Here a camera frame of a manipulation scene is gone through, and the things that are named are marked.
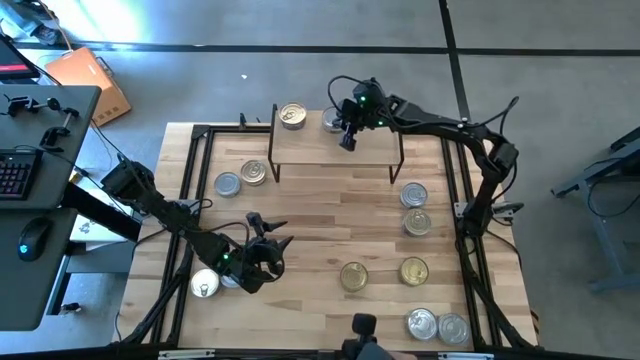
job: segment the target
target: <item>screen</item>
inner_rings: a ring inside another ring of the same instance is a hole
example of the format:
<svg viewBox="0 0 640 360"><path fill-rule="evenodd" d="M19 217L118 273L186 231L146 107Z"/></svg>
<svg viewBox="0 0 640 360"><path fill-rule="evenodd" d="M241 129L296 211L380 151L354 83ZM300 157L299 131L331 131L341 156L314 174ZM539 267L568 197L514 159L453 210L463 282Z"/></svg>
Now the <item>screen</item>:
<svg viewBox="0 0 640 360"><path fill-rule="evenodd" d="M0 41L0 81L39 77L37 69L4 37Z"/></svg>

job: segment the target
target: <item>wooden platform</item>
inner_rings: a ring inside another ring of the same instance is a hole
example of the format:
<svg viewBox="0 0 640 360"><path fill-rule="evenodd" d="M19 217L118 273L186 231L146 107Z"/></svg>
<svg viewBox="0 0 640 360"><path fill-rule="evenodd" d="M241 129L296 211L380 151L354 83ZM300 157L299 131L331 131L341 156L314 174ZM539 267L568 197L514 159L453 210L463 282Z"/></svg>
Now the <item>wooden platform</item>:
<svg viewBox="0 0 640 360"><path fill-rule="evenodd" d="M187 123L167 126L156 170L158 190L167 198L178 196L191 127ZM428 308L436 315L457 312L467 316L440 140L406 136L404 145L405 168L395 185L389 184L386 169L300 165L283 167L279 184L269 172L262 186L243 186L237 197L224 199L213 190L215 177L224 171L239 172L247 160L259 159L266 164L268 135L217 135L205 195L213 200L214 207L203 212L201 226L241 220L253 210L269 221L288 220L289 224L275 236L296 238L285 252L282 279L265 284L258 293L223 289L209 299L189 294L180 346L338 349L345 338L354 336L353 314L368 312L378 316L376 335L386 349L451 350L438 340L413 340L404 325L405 315L417 307ZM203 147L204 142L196 164L200 164ZM472 165L471 173L477 189L479 170ZM411 181L424 184L429 191L426 209L433 230L424 238L410 238L401 231L405 209L399 192ZM141 236L157 229L157 222L147 220ZM493 223L490 229L512 240L509 228ZM244 238L240 230L226 233L236 240ZM119 327L124 336L158 295L168 242L169 235L165 234L136 251L120 310ZM489 235L485 236L485 249L498 304L522 336L535 343L516 255ZM408 287L398 280L397 268L408 256L419 256L427 262L430 276L425 285ZM367 287L357 293L345 292L338 279L341 267L350 261L362 262L370 274ZM195 260L193 272L203 267ZM484 307L479 308L483 334L489 339ZM172 316L173 303L167 312L163 338Z"/></svg>
<svg viewBox="0 0 640 360"><path fill-rule="evenodd" d="M322 128L322 111L309 111L304 127L299 130L287 130L276 119L273 163L377 167L400 162L398 134L389 129L359 132L353 152L338 145L341 138L342 134L331 134Z"/></svg>

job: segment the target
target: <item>orange box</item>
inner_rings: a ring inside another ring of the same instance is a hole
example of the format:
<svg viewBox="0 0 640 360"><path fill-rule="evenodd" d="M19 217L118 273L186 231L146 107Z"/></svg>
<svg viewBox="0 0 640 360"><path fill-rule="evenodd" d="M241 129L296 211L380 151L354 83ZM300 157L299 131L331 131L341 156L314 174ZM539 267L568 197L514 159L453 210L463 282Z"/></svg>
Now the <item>orange box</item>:
<svg viewBox="0 0 640 360"><path fill-rule="evenodd" d="M62 85L95 85L102 89L93 120L102 126L131 110L131 105L101 58L87 48L75 50L46 65L47 72Z"/></svg>

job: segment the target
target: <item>gray floor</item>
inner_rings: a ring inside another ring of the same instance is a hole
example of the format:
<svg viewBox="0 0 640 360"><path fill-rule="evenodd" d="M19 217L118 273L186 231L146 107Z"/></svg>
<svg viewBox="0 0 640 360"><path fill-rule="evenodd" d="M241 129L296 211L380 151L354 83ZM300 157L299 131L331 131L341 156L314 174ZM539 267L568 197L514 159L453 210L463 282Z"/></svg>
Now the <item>gray floor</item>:
<svg viewBox="0 0 640 360"><path fill-rule="evenodd" d="M443 46L436 0L51 2L76 39L160 44ZM640 5L633 0L450 0L458 45L510 48L638 48ZM25 51L44 64L55 56ZM446 56L348 54L99 53L133 105L104 127L124 152L153 168L169 121L267 119L273 102L328 105L337 74L376 76L386 89L435 113L456 117ZM604 256L576 197L549 189L604 156L638 126L640 58L463 57L474 119L493 115L514 95L507 136L521 156L508 198L526 204L514 231L529 300L541 316L541 344L552 350L638 358L640 293L591 294L607 274ZM350 84L336 84L345 96ZM90 133L79 164L106 171L103 145ZM619 219L635 229L632 212ZM32 333L0 334L0 353L106 344L125 279L72 279L67 299L84 313L45 318Z"/></svg>

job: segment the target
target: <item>can lid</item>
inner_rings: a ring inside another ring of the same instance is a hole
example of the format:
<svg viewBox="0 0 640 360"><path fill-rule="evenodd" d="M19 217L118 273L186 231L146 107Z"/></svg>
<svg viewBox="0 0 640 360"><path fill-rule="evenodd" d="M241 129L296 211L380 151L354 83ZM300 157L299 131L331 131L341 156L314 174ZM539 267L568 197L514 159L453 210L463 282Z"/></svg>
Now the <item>can lid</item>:
<svg viewBox="0 0 640 360"><path fill-rule="evenodd" d="M448 345L460 345L469 340L469 325L462 316L449 313L438 319L440 340Z"/></svg>
<svg viewBox="0 0 640 360"><path fill-rule="evenodd" d="M367 268L359 262L350 262L340 271L340 282L345 290L356 292L362 290L369 280Z"/></svg>
<svg viewBox="0 0 640 360"><path fill-rule="evenodd" d="M333 123L337 119L338 115L336 113L336 108L334 106L326 108L322 112L322 127L331 133L342 132L342 129Z"/></svg>
<svg viewBox="0 0 640 360"><path fill-rule="evenodd" d="M417 286L424 284L429 277L427 263L417 257L405 259L400 265L400 277L407 285Z"/></svg>
<svg viewBox="0 0 640 360"><path fill-rule="evenodd" d="M407 327L413 337L427 341L436 336L438 325L436 316L427 309L415 309L407 316Z"/></svg>
<svg viewBox="0 0 640 360"><path fill-rule="evenodd" d="M235 196L240 192L240 179L234 173L225 172L218 175L213 186L220 196Z"/></svg>
<svg viewBox="0 0 640 360"><path fill-rule="evenodd" d="M247 161L246 163L244 163L244 165L242 165L242 169L240 170L242 180L246 181L249 184L261 182L264 179L266 173L267 167L258 160Z"/></svg>
<svg viewBox="0 0 640 360"><path fill-rule="evenodd" d="M400 194L402 204L408 208L420 207L427 202L427 189L418 183L408 183Z"/></svg>
<svg viewBox="0 0 640 360"><path fill-rule="evenodd" d="M404 216L404 227L415 236L426 235L431 230L431 218L423 209L411 209Z"/></svg>
<svg viewBox="0 0 640 360"><path fill-rule="evenodd" d="M202 269L191 278L191 292L197 297L209 297L220 286L220 277L211 269Z"/></svg>
<svg viewBox="0 0 640 360"><path fill-rule="evenodd" d="M287 124L299 124L307 117L307 109L298 103L288 103L280 109L280 120Z"/></svg>

